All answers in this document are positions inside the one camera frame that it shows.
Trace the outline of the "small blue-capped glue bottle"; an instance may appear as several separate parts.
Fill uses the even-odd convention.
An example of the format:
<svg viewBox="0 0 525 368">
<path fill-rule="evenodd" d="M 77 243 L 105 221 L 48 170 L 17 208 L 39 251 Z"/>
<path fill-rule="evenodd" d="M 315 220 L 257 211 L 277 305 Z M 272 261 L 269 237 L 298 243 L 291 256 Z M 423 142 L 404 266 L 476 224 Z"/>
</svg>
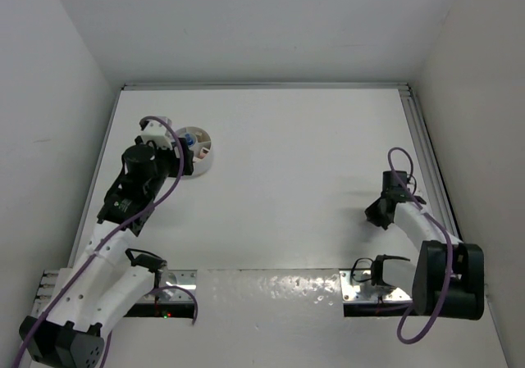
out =
<svg viewBox="0 0 525 368">
<path fill-rule="evenodd" d="M 187 145 L 189 148 L 195 145 L 196 138 L 192 134 L 186 134 L 185 135 L 185 141 L 187 142 Z"/>
</svg>

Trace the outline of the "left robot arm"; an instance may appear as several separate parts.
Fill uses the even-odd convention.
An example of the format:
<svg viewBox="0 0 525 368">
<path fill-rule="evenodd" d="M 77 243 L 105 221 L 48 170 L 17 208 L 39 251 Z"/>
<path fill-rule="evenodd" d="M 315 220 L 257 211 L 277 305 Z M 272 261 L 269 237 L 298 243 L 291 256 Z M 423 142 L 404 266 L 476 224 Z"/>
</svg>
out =
<svg viewBox="0 0 525 368">
<path fill-rule="evenodd" d="M 143 296 L 160 288 L 166 261 L 132 247 L 172 177 L 191 175 L 185 139 L 141 134 L 121 155 L 94 231 L 57 295 L 21 323 L 21 352 L 48 367 L 97 367 L 106 360 L 116 324 Z"/>
</svg>

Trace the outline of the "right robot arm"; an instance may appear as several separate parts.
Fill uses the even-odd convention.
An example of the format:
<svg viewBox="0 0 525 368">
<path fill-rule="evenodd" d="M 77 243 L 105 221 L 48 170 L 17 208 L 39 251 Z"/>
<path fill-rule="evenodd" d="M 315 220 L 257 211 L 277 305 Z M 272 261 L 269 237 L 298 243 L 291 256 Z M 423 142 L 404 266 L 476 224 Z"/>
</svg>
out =
<svg viewBox="0 0 525 368">
<path fill-rule="evenodd" d="M 427 203 L 411 198 L 404 189 L 405 171 L 382 174 L 380 197 L 366 210 L 367 221 L 401 229 L 418 249 L 418 260 L 378 255 L 371 264 L 370 283 L 400 288 L 413 302 L 418 316 L 431 316 L 440 298 L 439 317 L 479 320 L 484 312 L 484 253 L 476 244 L 463 243 L 431 219 Z"/>
</svg>

